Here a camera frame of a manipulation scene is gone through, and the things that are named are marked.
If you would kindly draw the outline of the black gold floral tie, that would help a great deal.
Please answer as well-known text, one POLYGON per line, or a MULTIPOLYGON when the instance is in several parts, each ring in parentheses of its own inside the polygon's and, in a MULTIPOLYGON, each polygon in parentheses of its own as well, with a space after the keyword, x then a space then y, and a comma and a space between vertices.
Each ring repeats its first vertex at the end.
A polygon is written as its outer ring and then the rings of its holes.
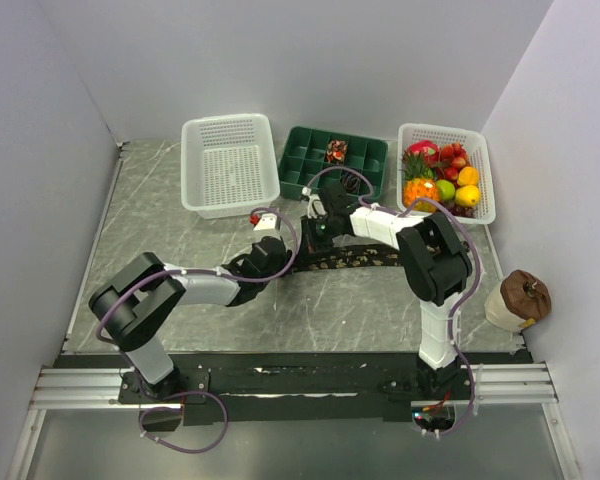
POLYGON ((363 267, 401 267, 397 250, 385 244, 334 247, 329 252, 301 251, 291 266, 291 273, 363 267))

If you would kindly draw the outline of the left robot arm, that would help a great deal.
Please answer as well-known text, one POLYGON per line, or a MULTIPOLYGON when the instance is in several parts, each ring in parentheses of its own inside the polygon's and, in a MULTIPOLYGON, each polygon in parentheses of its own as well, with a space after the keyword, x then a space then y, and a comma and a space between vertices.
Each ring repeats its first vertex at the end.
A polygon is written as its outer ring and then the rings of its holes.
POLYGON ((133 368, 145 395, 165 402, 185 381, 162 342, 163 326, 187 307, 237 307, 254 300, 290 271, 295 253, 265 236, 250 250, 214 268, 182 268, 143 252, 92 293, 96 336, 133 368))

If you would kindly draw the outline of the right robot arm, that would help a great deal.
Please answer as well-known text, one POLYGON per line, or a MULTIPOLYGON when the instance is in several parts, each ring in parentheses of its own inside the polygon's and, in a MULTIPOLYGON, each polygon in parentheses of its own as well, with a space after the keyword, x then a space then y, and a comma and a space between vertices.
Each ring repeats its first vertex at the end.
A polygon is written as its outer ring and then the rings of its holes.
POLYGON ((316 195, 304 188, 307 213, 301 218, 301 255, 336 261, 334 240, 348 235, 381 243, 397 252, 409 288, 420 301, 421 340, 417 386, 426 397, 441 397, 466 362, 459 347, 462 304, 480 281, 481 263, 473 243, 463 245, 454 217, 437 202, 426 216, 397 213, 376 203, 350 199, 339 184, 316 195))

